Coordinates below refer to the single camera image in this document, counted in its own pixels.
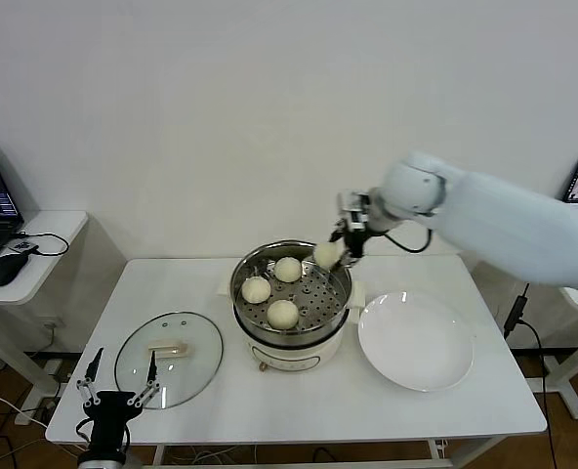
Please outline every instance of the power socket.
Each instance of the power socket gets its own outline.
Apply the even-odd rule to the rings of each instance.
[[[62,327],[65,327],[63,320],[57,316],[42,316],[39,320],[48,330],[61,329]]]

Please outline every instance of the white plate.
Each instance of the white plate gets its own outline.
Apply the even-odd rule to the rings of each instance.
[[[460,383],[474,363],[474,341],[460,317],[425,293],[397,291],[364,309],[358,339],[391,381],[416,391]]]

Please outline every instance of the glass lid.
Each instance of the glass lid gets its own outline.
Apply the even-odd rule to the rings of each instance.
[[[126,340],[115,362],[121,391],[139,392],[154,351],[159,392],[146,408],[168,408],[198,395],[211,382],[224,346],[218,328],[197,313],[169,313],[150,320]]]

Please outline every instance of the electric steamer pot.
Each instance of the electric steamer pot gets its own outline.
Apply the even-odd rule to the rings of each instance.
[[[244,257],[230,279],[234,315],[251,352],[257,360],[279,369],[309,369],[330,358],[341,340],[338,332],[348,319],[350,270],[321,269],[312,258],[314,248],[315,244],[297,240],[266,244]],[[274,265],[283,257],[301,261],[299,280],[285,283],[275,278]],[[258,305],[241,296],[241,285],[254,276],[265,278],[271,286],[268,300]],[[294,327],[279,330],[268,324],[268,307],[277,300],[289,300],[298,307],[300,318]]]

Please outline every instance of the wooden floor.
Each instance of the wooden floor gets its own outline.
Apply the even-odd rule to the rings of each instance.
[[[517,359],[526,376],[536,376],[540,373],[538,360],[522,358]],[[72,370],[73,362],[65,362],[60,372],[60,377],[66,377]],[[573,385],[578,392],[578,376],[573,380]],[[15,402],[27,392],[28,384],[13,370],[6,368],[0,370],[0,396]],[[556,395],[548,396],[554,440],[557,449],[557,462],[560,469],[578,469],[578,421],[572,420],[568,411]],[[6,412],[6,405],[0,403],[0,412]],[[19,469],[44,469],[44,468],[76,468],[75,459],[63,451],[45,441],[43,428],[36,424],[28,427],[14,425],[14,416],[0,415],[0,435],[7,436],[14,448],[26,443],[37,441],[19,451],[16,455]],[[40,415],[44,421],[50,418],[49,412]],[[450,442],[448,450],[455,448],[457,442]],[[258,446],[256,448],[259,463],[287,463],[287,462],[311,462],[313,452],[317,446]],[[319,451],[316,455],[317,462],[332,461],[332,457],[339,461],[361,460],[386,460],[392,458],[423,458],[428,457],[426,445],[417,443],[378,443],[378,444],[352,444],[352,445],[328,445],[328,452]],[[66,447],[71,452],[78,453],[74,447]],[[197,448],[200,453],[203,450],[222,450],[227,448],[210,447]],[[0,439],[0,455],[9,451],[4,439]],[[132,448],[134,455],[145,464],[152,461],[153,447]],[[224,464],[234,461],[236,463],[254,462],[254,447],[239,447],[227,452],[219,458]],[[194,458],[191,447],[168,448],[165,456],[165,464],[188,465]],[[209,457],[205,463],[217,463],[217,459]],[[11,457],[0,460],[0,469],[13,468]],[[531,437],[513,437],[492,449],[474,463],[469,469],[551,469],[552,463],[547,435]]]

